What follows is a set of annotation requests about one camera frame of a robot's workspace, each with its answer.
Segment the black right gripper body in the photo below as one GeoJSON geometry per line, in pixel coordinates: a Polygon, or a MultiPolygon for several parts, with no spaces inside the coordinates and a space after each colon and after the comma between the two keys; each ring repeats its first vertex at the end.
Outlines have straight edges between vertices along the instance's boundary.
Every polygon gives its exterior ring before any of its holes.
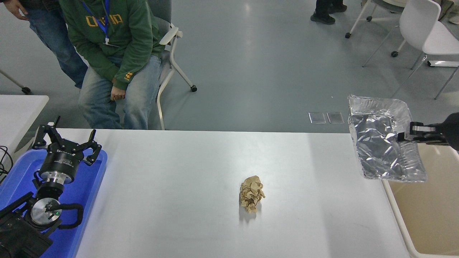
{"type": "Polygon", "coordinates": [[[443,135],[449,146],[459,151],[459,113],[450,114],[443,122],[443,135]]]}

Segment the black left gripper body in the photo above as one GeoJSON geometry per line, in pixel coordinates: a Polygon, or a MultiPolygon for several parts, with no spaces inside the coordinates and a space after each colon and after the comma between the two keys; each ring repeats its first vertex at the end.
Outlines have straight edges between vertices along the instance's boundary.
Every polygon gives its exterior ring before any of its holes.
{"type": "Polygon", "coordinates": [[[43,180],[75,180],[75,176],[84,158],[82,151],[72,153],[74,146],[64,144],[61,148],[58,143],[47,147],[47,155],[39,170],[43,180]]]}

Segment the seated person's left hand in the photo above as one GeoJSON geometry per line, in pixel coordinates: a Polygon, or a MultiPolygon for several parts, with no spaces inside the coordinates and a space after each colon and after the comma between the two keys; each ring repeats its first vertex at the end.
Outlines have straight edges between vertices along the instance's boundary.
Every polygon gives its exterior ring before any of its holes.
{"type": "Polygon", "coordinates": [[[119,89],[115,86],[112,87],[110,92],[110,101],[119,101],[125,99],[126,90],[119,89]]]}

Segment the person's right hand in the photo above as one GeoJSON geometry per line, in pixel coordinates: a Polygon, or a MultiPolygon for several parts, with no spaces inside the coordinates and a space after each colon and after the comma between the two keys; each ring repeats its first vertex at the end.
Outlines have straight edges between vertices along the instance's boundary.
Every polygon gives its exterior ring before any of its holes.
{"type": "Polygon", "coordinates": [[[28,11],[19,0],[1,0],[5,8],[17,19],[28,21],[28,11]]]}

